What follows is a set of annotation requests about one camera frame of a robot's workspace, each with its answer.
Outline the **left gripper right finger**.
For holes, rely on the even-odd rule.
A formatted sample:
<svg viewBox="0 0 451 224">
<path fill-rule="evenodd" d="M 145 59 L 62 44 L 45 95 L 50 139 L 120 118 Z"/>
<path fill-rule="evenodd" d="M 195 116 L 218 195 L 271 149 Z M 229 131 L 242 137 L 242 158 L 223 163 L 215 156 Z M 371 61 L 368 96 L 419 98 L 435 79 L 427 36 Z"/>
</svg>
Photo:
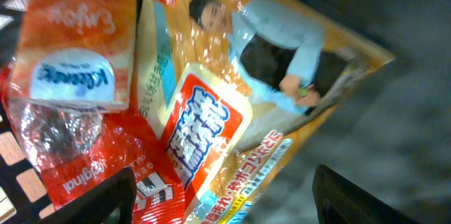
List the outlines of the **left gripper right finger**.
<svg viewBox="0 0 451 224">
<path fill-rule="evenodd" d="M 418 224 L 325 165 L 316 167 L 312 192 L 320 224 Z"/>
</svg>

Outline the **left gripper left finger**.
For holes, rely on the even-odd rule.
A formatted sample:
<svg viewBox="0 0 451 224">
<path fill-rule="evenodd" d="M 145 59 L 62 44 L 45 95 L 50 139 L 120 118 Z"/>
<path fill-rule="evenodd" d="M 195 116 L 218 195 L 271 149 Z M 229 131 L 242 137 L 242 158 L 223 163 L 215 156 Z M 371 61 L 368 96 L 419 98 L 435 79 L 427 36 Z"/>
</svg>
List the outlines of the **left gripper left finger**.
<svg viewBox="0 0 451 224">
<path fill-rule="evenodd" d="M 131 224 L 136 195 L 132 168 L 123 168 L 39 224 Z"/>
</svg>

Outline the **red snack bag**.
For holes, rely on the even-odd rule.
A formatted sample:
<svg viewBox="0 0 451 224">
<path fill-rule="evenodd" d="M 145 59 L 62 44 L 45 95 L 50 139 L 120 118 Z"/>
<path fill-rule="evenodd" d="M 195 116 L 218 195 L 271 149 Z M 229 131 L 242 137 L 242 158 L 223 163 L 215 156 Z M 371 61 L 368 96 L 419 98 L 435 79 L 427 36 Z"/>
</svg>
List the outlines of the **red snack bag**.
<svg viewBox="0 0 451 224">
<path fill-rule="evenodd" d="M 182 223 L 185 193 L 162 144 L 130 107 L 74 114 L 12 99 L 13 67 L 1 70 L 1 101 L 25 157 L 59 210 L 122 170 L 131 173 L 132 223 Z"/>
</svg>

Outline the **yellow wet wipes pack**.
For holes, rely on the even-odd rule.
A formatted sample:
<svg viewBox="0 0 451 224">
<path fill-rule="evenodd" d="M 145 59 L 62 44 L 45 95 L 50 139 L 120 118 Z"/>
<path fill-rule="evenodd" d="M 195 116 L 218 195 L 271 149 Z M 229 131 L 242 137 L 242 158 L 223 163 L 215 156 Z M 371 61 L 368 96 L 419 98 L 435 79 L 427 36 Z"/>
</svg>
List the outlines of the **yellow wet wipes pack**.
<svg viewBox="0 0 451 224">
<path fill-rule="evenodd" d="M 303 0 L 142 0 L 135 95 L 185 192 L 183 223 L 241 223 L 392 53 Z"/>
</svg>

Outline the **orange Kleenex tissue pack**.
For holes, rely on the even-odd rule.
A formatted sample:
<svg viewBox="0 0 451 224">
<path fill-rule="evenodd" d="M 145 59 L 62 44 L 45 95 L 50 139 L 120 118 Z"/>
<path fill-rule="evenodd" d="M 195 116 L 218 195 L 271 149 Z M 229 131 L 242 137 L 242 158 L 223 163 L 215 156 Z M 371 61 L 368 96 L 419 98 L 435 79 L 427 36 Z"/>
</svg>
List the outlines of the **orange Kleenex tissue pack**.
<svg viewBox="0 0 451 224">
<path fill-rule="evenodd" d="M 78 113 L 126 109 L 136 20 L 137 0 L 30 0 L 9 98 Z"/>
</svg>

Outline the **grey plastic mesh basket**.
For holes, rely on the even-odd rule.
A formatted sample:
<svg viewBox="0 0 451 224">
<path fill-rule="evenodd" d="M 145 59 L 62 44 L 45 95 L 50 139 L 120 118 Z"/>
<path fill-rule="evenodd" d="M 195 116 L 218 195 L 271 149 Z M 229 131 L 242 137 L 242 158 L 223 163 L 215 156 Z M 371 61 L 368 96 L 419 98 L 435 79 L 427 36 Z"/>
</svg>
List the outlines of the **grey plastic mesh basket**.
<svg viewBox="0 0 451 224">
<path fill-rule="evenodd" d="M 1 0 L 1 67 L 7 66 L 13 58 L 18 41 L 18 32 L 26 0 Z M 11 207 L 1 211 L 2 223 L 37 223 L 39 212 L 50 205 L 47 195 L 31 203 L 16 180 L 21 173 L 31 169 L 29 161 L 23 159 L 8 165 L 1 159 L 1 188 L 6 193 L 2 202 L 10 200 Z"/>
</svg>

